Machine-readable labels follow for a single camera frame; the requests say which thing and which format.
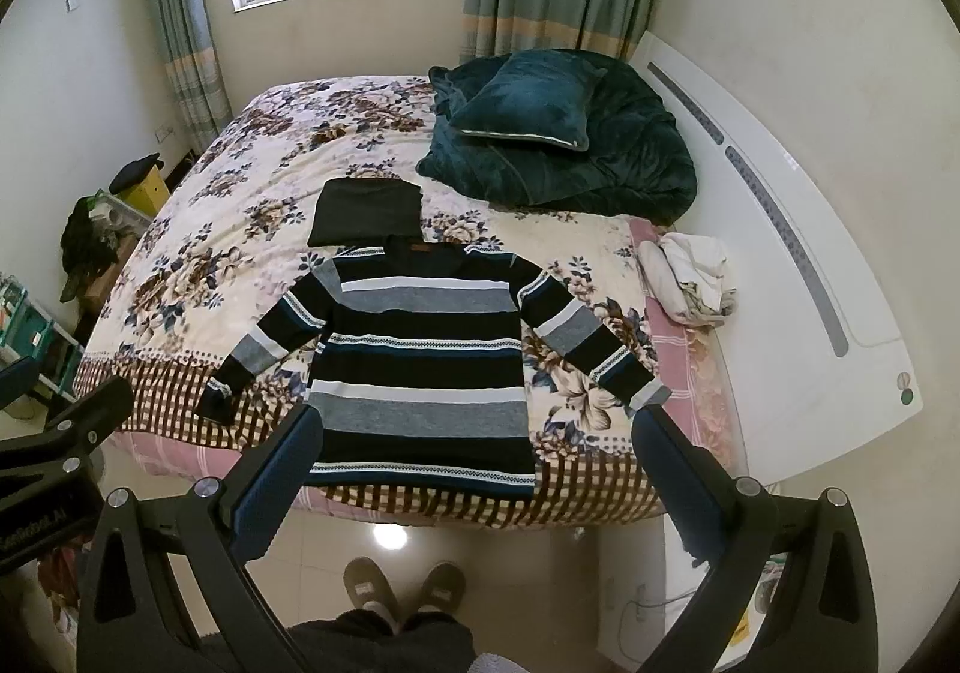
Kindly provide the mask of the striped navy grey sweater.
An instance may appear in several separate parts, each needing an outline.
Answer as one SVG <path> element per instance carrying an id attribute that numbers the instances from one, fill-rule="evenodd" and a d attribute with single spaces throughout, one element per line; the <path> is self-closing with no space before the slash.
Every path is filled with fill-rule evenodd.
<path id="1" fill-rule="evenodd" d="M 523 333 L 628 411 L 669 390 L 583 301 L 506 251 L 391 238 L 313 267 L 242 337 L 203 387 L 197 413 L 228 426 L 242 392 L 304 345 L 304 402 L 324 439 L 319 485 L 433 488 L 529 499 Z"/>

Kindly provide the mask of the dark clothes pile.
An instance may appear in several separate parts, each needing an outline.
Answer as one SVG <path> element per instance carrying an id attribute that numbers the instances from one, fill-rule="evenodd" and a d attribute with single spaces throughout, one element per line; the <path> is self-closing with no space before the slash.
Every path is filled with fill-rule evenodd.
<path id="1" fill-rule="evenodd" d="M 91 283 L 102 277 L 119 260 L 116 239 L 106 239 L 89 216 L 89 197 L 80 197 L 71 210 L 60 236 L 62 267 L 67 277 L 60 301 L 82 296 Z"/>

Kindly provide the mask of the teal plastic crate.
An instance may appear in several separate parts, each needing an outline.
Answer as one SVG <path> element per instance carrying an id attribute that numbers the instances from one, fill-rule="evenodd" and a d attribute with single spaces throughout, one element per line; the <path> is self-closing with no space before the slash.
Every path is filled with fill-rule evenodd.
<path id="1" fill-rule="evenodd" d="M 75 402 L 73 382 L 85 348 L 67 329 L 37 304 L 26 286 L 2 275 L 2 359 L 34 359 L 39 368 L 37 387 L 47 400 Z"/>

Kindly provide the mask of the white bedside cabinet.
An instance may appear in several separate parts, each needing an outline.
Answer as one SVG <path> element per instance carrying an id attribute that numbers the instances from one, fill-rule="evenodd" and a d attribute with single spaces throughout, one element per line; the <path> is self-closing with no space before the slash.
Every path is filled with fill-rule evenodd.
<path id="1" fill-rule="evenodd" d="M 708 566 L 695 566 L 667 515 L 599 533 L 597 650 L 636 670 L 682 616 Z"/>

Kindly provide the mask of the left grey slipper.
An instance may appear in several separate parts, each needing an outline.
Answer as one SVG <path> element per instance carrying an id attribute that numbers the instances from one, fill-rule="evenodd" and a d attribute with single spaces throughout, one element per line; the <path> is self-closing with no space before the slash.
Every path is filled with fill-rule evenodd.
<path id="1" fill-rule="evenodd" d="M 373 559 L 350 561 L 343 571 L 343 585 L 355 608 L 372 611 L 387 621 L 392 629 L 398 628 L 400 605 L 391 582 Z"/>

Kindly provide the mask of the grey slipper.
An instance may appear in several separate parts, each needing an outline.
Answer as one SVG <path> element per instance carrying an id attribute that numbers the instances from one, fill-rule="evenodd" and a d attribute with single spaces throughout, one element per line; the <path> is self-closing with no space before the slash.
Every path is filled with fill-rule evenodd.
<path id="1" fill-rule="evenodd" d="M 391 582 L 373 559 L 350 561 L 343 571 L 343 585 L 355 608 L 372 611 L 387 621 L 392 629 L 398 628 L 400 605 Z"/>
<path id="2" fill-rule="evenodd" d="M 466 596 L 467 579 L 454 563 L 439 563 L 430 570 L 413 604 L 415 613 L 455 614 Z"/>

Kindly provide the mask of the white bed headboard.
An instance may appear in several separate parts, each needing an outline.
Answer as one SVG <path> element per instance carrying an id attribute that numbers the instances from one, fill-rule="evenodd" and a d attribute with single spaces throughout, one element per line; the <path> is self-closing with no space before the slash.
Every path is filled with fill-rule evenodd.
<path id="1" fill-rule="evenodd" d="M 633 67 L 674 114 L 698 192 L 675 223 L 724 242 L 737 290 L 719 327 L 750 475 L 774 485 L 923 408 L 866 257 L 802 166 L 718 80 L 652 33 Z"/>

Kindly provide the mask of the floral plaid bed blanket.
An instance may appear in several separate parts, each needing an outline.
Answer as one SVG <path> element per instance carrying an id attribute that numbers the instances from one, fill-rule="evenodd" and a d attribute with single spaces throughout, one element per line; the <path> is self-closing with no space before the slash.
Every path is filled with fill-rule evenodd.
<path id="1" fill-rule="evenodd" d="M 262 442 L 308 380 L 296 353 L 244 392 L 236 423 L 206 423 L 208 377 L 286 288 L 320 260 L 309 246 L 317 197 L 337 178 L 415 181 L 433 132 L 423 77 L 340 77 L 260 93 L 203 153 L 125 262 L 75 380 L 133 390 L 116 442 L 153 475 L 220 475 Z M 524 340 L 529 431 L 539 460 L 528 503 L 434 489 L 306 488 L 304 509 L 363 520 L 493 528 L 631 524 L 661 504 L 636 462 L 625 412 L 545 347 Z"/>

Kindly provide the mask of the right grey slipper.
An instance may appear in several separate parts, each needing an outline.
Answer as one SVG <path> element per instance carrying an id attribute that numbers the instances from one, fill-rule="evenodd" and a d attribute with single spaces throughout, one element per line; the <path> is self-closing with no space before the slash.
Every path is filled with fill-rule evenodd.
<path id="1" fill-rule="evenodd" d="M 466 596 L 467 579 L 454 563 L 439 563 L 430 570 L 413 604 L 415 613 L 455 614 Z"/>

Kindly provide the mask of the yellow box with black cap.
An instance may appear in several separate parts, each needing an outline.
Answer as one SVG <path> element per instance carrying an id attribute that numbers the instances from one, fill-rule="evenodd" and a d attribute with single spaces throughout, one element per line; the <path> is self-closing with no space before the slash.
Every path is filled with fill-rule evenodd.
<path id="1" fill-rule="evenodd" d="M 161 178 L 164 163 L 160 153 L 130 161 L 114 176 L 109 184 L 109 194 L 139 210 L 149 218 L 155 218 L 171 197 L 166 181 Z"/>

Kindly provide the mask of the crumpled white cloth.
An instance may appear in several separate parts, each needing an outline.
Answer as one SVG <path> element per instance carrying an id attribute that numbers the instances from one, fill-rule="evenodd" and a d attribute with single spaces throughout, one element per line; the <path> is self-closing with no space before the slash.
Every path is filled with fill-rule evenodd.
<path id="1" fill-rule="evenodd" d="M 736 310 L 737 290 L 719 239 L 665 233 L 638 242 L 636 257 L 649 293 L 675 324 L 714 329 Z"/>

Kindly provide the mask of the folded black garment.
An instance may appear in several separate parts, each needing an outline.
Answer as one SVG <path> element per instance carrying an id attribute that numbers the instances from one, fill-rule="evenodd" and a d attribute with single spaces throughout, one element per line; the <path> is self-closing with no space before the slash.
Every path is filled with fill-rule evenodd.
<path id="1" fill-rule="evenodd" d="M 391 238 L 420 241 L 421 203 L 420 187 L 404 179 L 331 179 L 317 197 L 308 246 L 374 246 Z"/>

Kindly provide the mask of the green striped left curtain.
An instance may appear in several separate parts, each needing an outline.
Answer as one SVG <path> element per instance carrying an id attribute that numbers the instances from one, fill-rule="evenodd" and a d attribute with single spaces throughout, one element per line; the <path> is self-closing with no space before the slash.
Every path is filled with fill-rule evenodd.
<path id="1" fill-rule="evenodd" d="M 205 0 L 148 0 L 164 72 L 197 153 L 233 119 Z"/>

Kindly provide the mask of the dark teal velvet pillow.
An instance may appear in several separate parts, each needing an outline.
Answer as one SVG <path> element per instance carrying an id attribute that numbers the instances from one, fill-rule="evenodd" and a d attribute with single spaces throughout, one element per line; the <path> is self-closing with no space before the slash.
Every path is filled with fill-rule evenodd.
<path id="1" fill-rule="evenodd" d="M 451 125 L 477 139 L 542 142 L 589 150 L 587 116 L 607 70 L 578 54 L 514 52 L 477 95 L 452 113 Z"/>

